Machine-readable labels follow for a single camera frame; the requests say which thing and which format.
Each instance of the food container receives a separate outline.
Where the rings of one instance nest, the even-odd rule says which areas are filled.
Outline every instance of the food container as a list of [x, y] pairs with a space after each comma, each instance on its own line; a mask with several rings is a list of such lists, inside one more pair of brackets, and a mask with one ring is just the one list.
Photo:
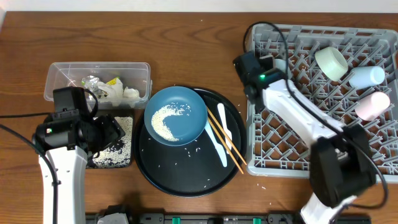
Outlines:
[[[44, 98], [53, 101], [53, 90], [67, 86], [83, 87], [81, 79], [89, 75], [106, 83], [115, 77], [123, 82], [123, 88], [139, 91], [139, 99], [100, 99], [100, 110], [144, 109], [150, 98], [152, 81], [150, 66], [145, 62], [56, 62], [51, 64], [45, 82]], [[95, 101], [88, 98], [89, 105]]]

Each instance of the gray dish rack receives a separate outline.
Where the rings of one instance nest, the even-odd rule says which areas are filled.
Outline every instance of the gray dish rack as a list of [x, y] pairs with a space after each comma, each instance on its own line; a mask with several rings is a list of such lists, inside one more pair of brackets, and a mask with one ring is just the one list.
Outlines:
[[[398, 33], [394, 30], [344, 27], [277, 25], [289, 45], [289, 68], [296, 87], [331, 117], [348, 126], [361, 124], [366, 130], [373, 160], [388, 182], [398, 182], [398, 70], [394, 65]], [[338, 82], [328, 79], [315, 61], [316, 51], [337, 48], [349, 70]], [[284, 48], [277, 31], [266, 24], [252, 28], [248, 50], [258, 57], [278, 55]], [[378, 86], [357, 90], [348, 84], [354, 67], [376, 65], [386, 79]], [[354, 112], [357, 101], [375, 91], [387, 93], [391, 105], [374, 121], [363, 121]], [[248, 103], [247, 170], [251, 175], [308, 178], [308, 147], [280, 117], [265, 109], [260, 114]]]

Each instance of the wire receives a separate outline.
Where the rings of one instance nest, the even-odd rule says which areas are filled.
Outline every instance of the wire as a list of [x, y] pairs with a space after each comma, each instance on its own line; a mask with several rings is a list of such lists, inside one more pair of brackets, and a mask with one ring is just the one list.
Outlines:
[[15, 132], [14, 130], [0, 124], [0, 128], [7, 131], [8, 133], [14, 135], [15, 137], [19, 138], [20, 140], [24, 141], [26, 144], [28, 144], [34, 151], [40, 155], [40, 157], [43, 159], [45, 164], [50, 170], [51, 176], [52, 176], [52, 185], [53, 185], [53, 214], [52, 214], [52, 223], [57, 224], [57, 215], [58, 215], [58, 210], [57, 210], [57, 199], [58, 199], [58, 180], [57, 180], [57, 175], [50, 163], [50, 161], [46, 158], [45, 154], [39, 150], [31, 141], [26, 139], [24, 136], [21, 136], [19, 133]]
[[333, 216], [333, 218], [330, 219], [329, 224], [335, 224], [337, 223], [338, 217], [343, 213], [344, 209], [348, 209], [349, 205], [343, 205], [341, 209], [336, 212], [336, 214]]
[[[272, 26], [280, 35], [280, 37], [282, 38], [283, 42], [284, 42], [284, 46], [285, 46], [285, 61], [286, 61], [286, 69], [285, 69], [285, 74], [288, 74], [288, 69], [289, 69], [289, 46], [287, 45], [286, 39], [282, 33], [282, 31], [280, 31], [280, 29], [270, 23], [270, 22], [266, 22], [266, 21], [259, 21], [259, 22], [255, 22], [253, 24], [251, 24], [247, 29], [246, 32], [244, 33], [243, 36], [243, 51], [246, 52], [246, 37], [250, 31], [250, 29], [257, 25], [257, 24], [268, 24], [270, 26]], [[369, 157], [369, 155], [367, 155], [363, 150], [362, 147], [359, 146], [358, 144], [356, 144], [354, 141], [352, 141], [347, 135], [341, 133], [339, 130], [337, 130], [335, 127], [333, 127], [332, 125], [330, 125], [329, 123], [327, 123], [326, 121], [324, 121], [322, 118], [320, 118], [318, 115], [316, 115], [312, 110], [310, 110], [308, 107], [306, 107], [296, 96], [295, 93], [290, 89], [289, 86], [289, 79], [286, 77], [285, 78], [286, 81], [286, 87], [287, 87], [287, 91], [289, 92], [289, 94], [292, 96], [292, 98], [303, 108], [305, 109], [310, 115], [312, 115], [316, 120], [318, 120], [321, 124], [323, 124], [325, 127], [329, 128], [330, 130], [332, 130], [334, 133], [336, 133], [338, 136], [341, 136], [348, 144], [352, 145], [357, 152], [361, 153], [370, 163], [370, 165], [373, 167], [373, 169], [377, 172], [378, 176], [380, 177], [381, 183], [382, 183], [382, 187], [384, 190], [384, 196], [383, 196], [383, 200], [380, 204], [378, 205], [356, 205], [356, 204], [350, 204], [348, 206], [352, 206], [352, 207], [356, 207], [356, 208], [364, 208], [364, 209], [379, 209], [381, 207], [383, 207], [386, 203], [387, 203], [387, 199], [388, 199], [388, 186], [387, 186], [387, 182], [383, 176], [383, 174], [381, 173], [381, 171], [377, 168], [377, 165], [374, 163], [374, 161]]]
[[98, 112], [98, 99], [97, 99], [97, 97], [94, 95], [94, 93], [93, 93], [92, 91], [89, 91], [89, 89], [85, 89], [85, 92], [88, 93], [88, 94], [90, 94], [90, 95], [94, 98], [94, 100], [95, 100], [94, 108], [93, 108], [93, 110], [92, 110], [91, 113], [90, 113], [91, 118], [94, 118], [95, 115], [96, 115], [97, 112]]
[[49, 112], [44, 113], [34, 113], [34, 114], [14, 114], [14, 115], [0, 115], [1, 118], [27, 118], [31, 116], [42, 116], [42, 115], [50, 115]]

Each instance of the pink cup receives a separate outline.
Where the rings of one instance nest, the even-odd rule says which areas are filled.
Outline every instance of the pink cup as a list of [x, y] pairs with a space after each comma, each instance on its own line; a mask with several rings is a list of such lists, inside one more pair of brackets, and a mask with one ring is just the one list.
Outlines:
[[365, 121], [371, 121], [377, 118], [390, 105], [390, 98], [383, 92], [375, 92], [369, 96], [360, 99], [355, 112], [359, 118]]

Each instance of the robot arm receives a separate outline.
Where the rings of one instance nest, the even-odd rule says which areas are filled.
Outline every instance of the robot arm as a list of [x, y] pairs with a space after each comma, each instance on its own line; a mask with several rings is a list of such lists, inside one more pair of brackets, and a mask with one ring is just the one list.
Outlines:
[[322, 112], [296, 89], [292, 81], [286, 81], [282, 71], [274, 68], [272, 57], [257, 59], [253, 52], [248, 52], [233, 63], [256, 111], [266, 107], [279, 115], [311, 150], [313, 195], [300, 214], [306, 224], [328, 224], [344, 205], [376, 183], [376, 173], [362, 154], [302, 108], [288, 92], [287, 85], [307, 108], [370, 155], [364, 129], [360, 125], [347, 127]]
[[[93, 119], [85, 91], [66, 87], [54, 90], [55, 112], [38, 125], [33, 142], [43, 149], [58, 180], [57, 223], [84, 224], [85, 169], [88, 157], [112, 146], [125, 133], [111, 116]], [[44, 224], [53, 223], [53, 180], [40, 157], [44, 183]]]
[[[311, 108], [319, 117], [330, 125], [343, 131], [343, 123], [331, 118], [315, 106], [309, 99], [301, 94], [292, 81], [288, 81], [290, 89], [305, 105]], [[311, 146], [320, 137], [330, 138], [335, 136], [332, 130], [324, 127], [318, 120], [305, 111], [290, 95], [286, 88], [285, 80], [278, 80], [269, 84], [262, 90], [262, 99], [266, 108], [280, 116], [303, 139], [304, 143]]]

